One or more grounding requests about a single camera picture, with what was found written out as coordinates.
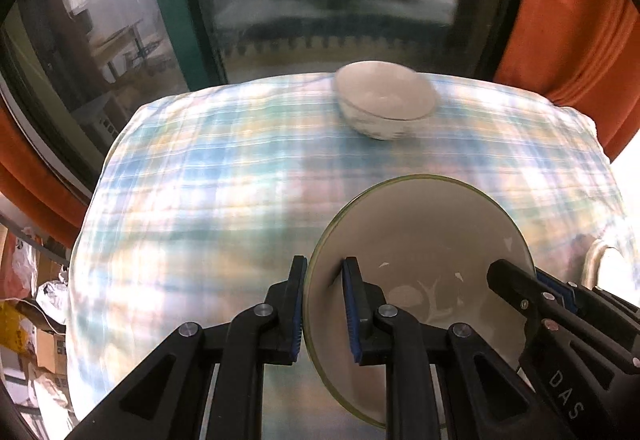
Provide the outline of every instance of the white lettering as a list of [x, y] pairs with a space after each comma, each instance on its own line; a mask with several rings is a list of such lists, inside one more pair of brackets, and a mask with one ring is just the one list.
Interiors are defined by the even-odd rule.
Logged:
[[584, 411], [584, 406], [582, 405], [581, 402], [578, 402], [575, 406], [574, 409], [572, 411], [569, 412], [569, 418], [571, 420], [573, 420], [575, 417], [578, 416], [578, 413], [580, 411]]
[[552, 388], [557, 388], [558, 385], [562, 382], [562, 372], [558, 370], [554, 376], [549, 380], [549, 384]]
[[563, 406], [566, 406], [566, 401], [569, 400], [569, 397], [571, 396], [571, 392], [573, 390], [573, 388], [569, 388], [568, 390], [562, 391], [562, 393], [558, 395], [562, 399]]

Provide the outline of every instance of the bowl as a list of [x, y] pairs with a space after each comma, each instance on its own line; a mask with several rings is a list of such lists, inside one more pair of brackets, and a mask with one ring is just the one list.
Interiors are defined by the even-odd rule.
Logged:
[[351, 127], [378, 140], [411, 134], [435, 108], [430, 81], [410, 68], [364, 60], [335, 72], [340, 111]]
[[341, 265], [356, 256], [362, 278], [418, 321], [471, 325], [512, 367], [524, 348], [525, 319], [492, 292], [489, 265], [506, 259], [534, 275], [518, 227], [471, 185], [409, 175], [371, 187], [326, 228], [305, 277], [303, 330], [327, 389], [367, 422], [385, 422], [385, 367], [358, 366], [351, 355]]

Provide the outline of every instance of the metal pin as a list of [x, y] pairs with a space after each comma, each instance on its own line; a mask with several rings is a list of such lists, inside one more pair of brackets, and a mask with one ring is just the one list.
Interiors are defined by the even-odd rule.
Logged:
[[378, 313], [383, 317], [396, 317], [396, 315], [398, 315], [398, 309], [393, 305], [380, 305]]
[[466, 323], [456, 323], [453, 325], [453, 334], [456, 337], [465, 338], [471, 335], [471, 326]]
[[551, 319], [542, 319], [542, 324], [545, 325], [545, 328], [550, 332], [556, 332], [560, 329], [558, 323]]
[[254, 314], [258, 315], [258, 317], [267, 317], [267, 315], [271, 315], [272, 313], [273, 306], [268, 303], [260, 303], [254, 306]]
[[190, 321], [188, 323], [182, 323], [180, 325], [180, 328], [178, 328], [178, 333], [182, 337], [191, 337], [191, 336], [194, 336], [198, 332], [199, 328], [200, 328], [199, 324], [193, 323], [193, 322]]

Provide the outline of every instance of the curtain fold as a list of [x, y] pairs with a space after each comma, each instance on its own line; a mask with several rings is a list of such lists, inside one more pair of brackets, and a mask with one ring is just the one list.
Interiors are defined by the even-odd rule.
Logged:
[[73, 246], [86, 206], [36, 154], [1, 101], [0, 134], [0, 192], [55, 240]]
[[590, 116], [613, 160], [640, 127], [639, 29], [631, 0], [521, 0], [494, 81]]

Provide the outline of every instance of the tablecloth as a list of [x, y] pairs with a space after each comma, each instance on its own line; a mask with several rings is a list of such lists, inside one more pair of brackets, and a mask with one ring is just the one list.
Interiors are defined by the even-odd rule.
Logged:
[[[543, 97], [427, 75], [438, 107], [415, 136], [377, 141], [340, 115], [331, 74], [204, 89], [142, 106], [114, 142], [74, 247], [68, 378], [80, 418], [184, 321], [226, 322], [310, 257], [332, 217], [378, 182], [453, 177], [509, 213], [537, 267], [580, 279], [596, 237], [640, 258], [593, 121]], [[263, 435], [375, 439], [302, 348], [267, 366]]]

